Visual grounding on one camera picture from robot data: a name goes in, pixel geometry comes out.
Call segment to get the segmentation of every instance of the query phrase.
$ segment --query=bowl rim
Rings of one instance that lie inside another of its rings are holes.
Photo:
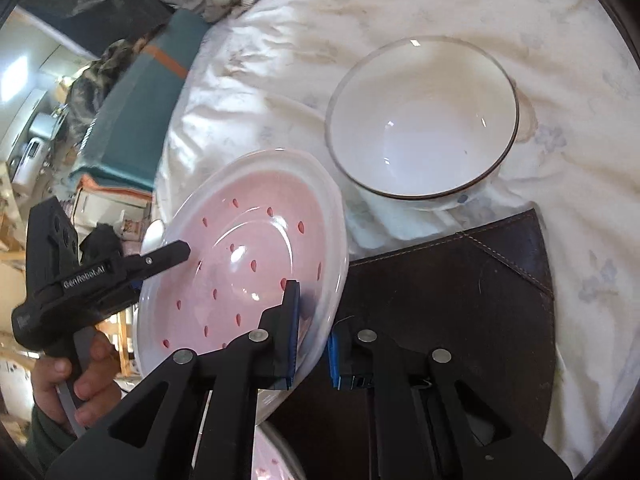
[[[442,42],[445,42],[445,43],[456,43],[456,44],[460,44],[462,46],[466,46],[468,48],[471,48],[471,49],[475,50],[476,52],[480,53],[482,56],[487,58],[489,61],[491,61],[498,68],[498,70],[500,70],[500,72],[502,72],[502,74],[504,75],[504,78],[507,80],[507,82],[509,83],[509,86],[511,87],[511,92],[513,93],[513,102],[514,102],[516,114],[515,114],[515,120],[514,120],[514,124],[513,124],[513,132],[511,133],[511,138],[510,138],[509,142],[507,143],[507,146],[504,149],[504,151],[500,154],[500,156],[498,156],[498,158],[495,160],[495,162],[487,170],[485,170],[483,173],[481,173],[479,176],[473,178],[472,180],[470,180],[468,182],[465,182],[464,184],[461,184],[460,186],[457,186],[457,187],[452,188],[452,189],[447,189],[446,191],[442,191],[440,193],[431,193],[431,194],[424,194],[424,195],[400,195],[400,194],[381,191],[381,190],[375,189],[375,188],[373,188],[371,186],[367,186],[363,182],[361,182],[358,179],[356,179],[355,177],[351,176],[349,174],[349,172],[347,172],[347,170],[344,169],[342,164],[338,161],[338,157],[335,154],[334,147],[332,146],[332,143],[331,143],[331,126],[330,126],[330,123],[331,123],[332,115],[334,113],[335,105],[338,102],[338,99],[340,98],[340,94],[342,93],[342,90],[344,90],[345,86],[348,85],[348,83],[351,81],[353,76],[357,72],[359,72],[360,69],[364,65],[366,65],[369,61],[371,61],[372,59],[380,56],[381,54],[384,54],[386,51],[392,50],[395,47],[399,46],[400,44],[405,44],[407,41],[411,41],[411,40],[420,40],[420,41],[424,41],[424,42],[442,41]],[[464,41],[464,40],[459,40],[458,38],[452,38],[450,36],[430,36],[430,35],[426,35],[426,36],[411,36],[411,37],[401,38],[400,40],[392,41],[391,43],[387,43],[386,45],[383,45],[380,48],[378,48],[378,49],[374,50],[373,52],[369,53],[367,56],[365,56],[359,62],[357,62],[353,67],[351,67],[351,69],[340,80],[340,83],[338,83],[338,86],[335,88],[335,91],[332,94],[331,99],[329,99],[329,105],[327,107],[327,112],[326,112],[326,115],[325,115],[325,118],[324,118],[324,141],[326,143],[327,149],[329,150],[329,154],[331,155],[331,158],[332,158],[333,162],[335,163],[335,165],[338,167],[340,172],[344,176],[346,176],[349,180],[351,180],[354,184],[357,184],[358,186],[363,187],[364,189],[366,189],[366,190],[368,190],[368,191],[370,191],[370,192],[372,192],[372,193],[374,193],[376,195],[385,196],[387,198],[395,198],[397,200],[407,200],[407,201],[430,200],[430,199],[433,199],[433,198],[442,198],[442,197],[445,197],[445,196],[450,196],[450,195],[459,193],[461,191],[464,191],[465,189],[468,189],[468,188],[474,186],[475,184],[477,184],[478,182],[480,182],[481,180],[483,180],[487,176],[489,176],[491,173],[493,173],[493,171],[498,166],[500,166],[500,164],[505,159],[507,154],[511,151],[513,143],[516,140],[516,135],[518,134],[518,125],[519,125],[519,123],[520,123],[520,103],[518,101],[518,95],[517,95],[517,92],[516,92],[515,82],[512,81],[511,78],[509,78],[509,75],[506,73],[506,70],[502,67],[502,65],[500,63],[498,63],[497,59],[495,59],[494,56],[491,56],[491,54],[489,54],[487,51],[485,51],[482,48],[474,45],[473,43],[469,43],[468,41]]]

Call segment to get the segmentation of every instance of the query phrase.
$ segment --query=wrinkled white fabric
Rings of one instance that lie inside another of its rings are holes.
[[[324,115],[347,71],[399,38],[483,48],[515,81],[522,122],[487,188],[450,210],[363,193],[336,169]],[[261,0],[204,41],[158,173],[170,220],[212,171],[284,146],[340,185],[353,258],[535,205],[556,292],[558,373],[546,441],[576,474],[640,376],[640,74],[597,0]]]

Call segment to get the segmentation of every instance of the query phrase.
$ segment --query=white appliance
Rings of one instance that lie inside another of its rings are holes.
[[[12,180],[15,192],[25,197],[31,195],[47,153],[49,153],[48,142],[37,137],[29,141]]]
[[[29,133],[32,136],[40,137],[44,140],[53,140],[56,138],[60,126],[65,120],[66,114],[54,116],[52,114],[39,113],[29,127]]]
[[[47,91],[39,88],[31,91],[28,95],[4,137],[0,140],[0,160],[12,160],[12,158],[22,155],[19,150],[30,137],[29,127],[33,118],[49,108],[47,100],[44,98],[45,95],[47,95]]]

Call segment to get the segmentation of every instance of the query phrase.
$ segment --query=pink plate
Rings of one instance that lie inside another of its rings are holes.
[[[304,480],[298,458],[268,422],[255,427],[252,480]]]
[[[340,192],[310,155],[243,156],[200,186],[164,234],[191,247],[187,262],[143,286],[136,355],[143,375],[178,348],[223,349],[301,285],[296,382],[318,361],[348,266]],[[260,392],[258,421],[285,392]]]

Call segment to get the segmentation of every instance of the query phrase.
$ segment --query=finger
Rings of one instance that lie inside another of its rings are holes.
[[[58,424],[66,422],[66,415],[60,405],[56,384],[64,381],[70,374],[71,363],[68,359],[48,356],[38,359],[31,372],[34,402],[45,415]]]
[[[94,361],[102,361],[115,353],[115,350],[116,349],[109,342],[107,336],[102,332],[98,332],[91,341],[91,349],[89,352],[91,354],[91,359]]]
[[[121,396],[120,388],[111,381],[105,389],[78,408],[76,420],[83,426],[94,425],[120,402]]]
[[[91,361],[87,370],[74,384],[76,395],[82,400],[89,400],[105,389],[120,371],[120,361],[115,358]]]

